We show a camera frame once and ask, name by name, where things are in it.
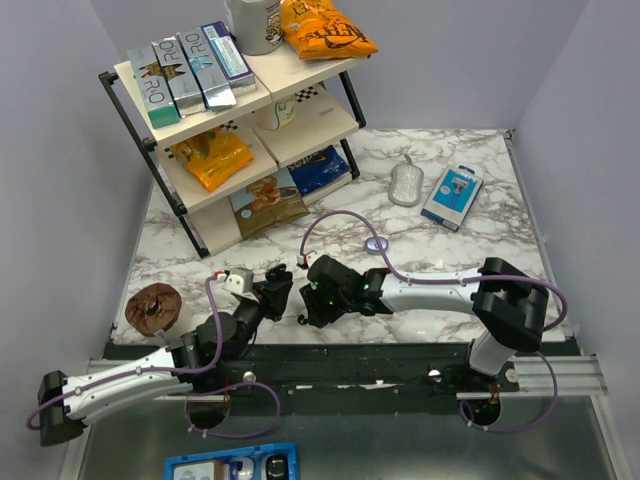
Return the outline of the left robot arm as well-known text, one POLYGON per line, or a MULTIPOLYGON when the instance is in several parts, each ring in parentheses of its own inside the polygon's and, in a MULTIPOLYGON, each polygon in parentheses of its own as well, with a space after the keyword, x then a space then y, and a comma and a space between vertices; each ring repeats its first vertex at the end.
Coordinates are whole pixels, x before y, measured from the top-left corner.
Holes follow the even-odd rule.
POLYGON ((46 374, 26 427, 39 433, 42 447, 56 446, 128 403, 214 393, 224 386, 220 368, 249 351, 261 321, 282 318, 292 287, 293 274, 284 264, 268 270, 262 281, 244 268, 217 271, 205 280, 212 315, 204 323, 165 347, 99 374, 46 374))

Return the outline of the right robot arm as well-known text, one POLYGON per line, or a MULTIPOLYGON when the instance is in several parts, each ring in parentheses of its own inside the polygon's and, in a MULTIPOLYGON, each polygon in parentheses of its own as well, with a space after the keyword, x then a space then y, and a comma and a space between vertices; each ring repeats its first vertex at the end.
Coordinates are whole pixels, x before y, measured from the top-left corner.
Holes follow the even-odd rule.
POLYGON ((433 310, 477 317, 484 330, 459 370, 462 384, 474 392, 493 384, 513 355, 541 347, 549 291, 500 258, 447 275, 395 273, 389 267, 359 273, 323 255, 309 267, 307 280, 300 294, 307 323, 317 328, 347 313, 433 310))

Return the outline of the lavender earbud charging case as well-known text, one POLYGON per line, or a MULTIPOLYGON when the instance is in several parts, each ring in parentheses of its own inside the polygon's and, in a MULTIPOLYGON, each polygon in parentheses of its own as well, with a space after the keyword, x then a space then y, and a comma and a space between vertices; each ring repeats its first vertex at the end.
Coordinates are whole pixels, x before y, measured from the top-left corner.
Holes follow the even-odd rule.
POLYGON ((364 242, 364 247, 367 253, 371 255, 381 255, 386 253, 389 249, 389 242, 384 237, 369 237, 364 242))

